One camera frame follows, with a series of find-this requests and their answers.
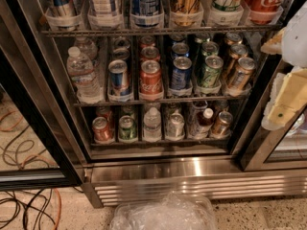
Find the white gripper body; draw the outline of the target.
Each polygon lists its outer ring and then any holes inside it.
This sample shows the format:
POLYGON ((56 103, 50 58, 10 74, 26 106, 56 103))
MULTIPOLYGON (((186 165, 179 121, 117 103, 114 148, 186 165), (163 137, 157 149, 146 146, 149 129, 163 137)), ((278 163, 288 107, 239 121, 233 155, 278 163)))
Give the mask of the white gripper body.
POLYGON ((285 62, 300 68, 307 67, 307 1, 288 22, 281 51, 285 62))

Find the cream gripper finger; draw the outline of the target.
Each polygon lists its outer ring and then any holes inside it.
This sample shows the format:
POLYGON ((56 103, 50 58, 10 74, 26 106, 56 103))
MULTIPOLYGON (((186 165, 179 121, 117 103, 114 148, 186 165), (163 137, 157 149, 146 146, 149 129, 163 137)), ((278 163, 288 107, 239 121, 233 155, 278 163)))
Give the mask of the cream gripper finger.
POLYGON ((273 81, 261 126, 278 130, 288 124, 307 104, 307 69, 294 67, 288 74, 278 73, 273 81))
POLYGON ((282 54, 281 44, 285 31, 286 28, 281 29, 271 39, 265 42, 260 48, 261 52, 269 55, 281 55, 282 54))

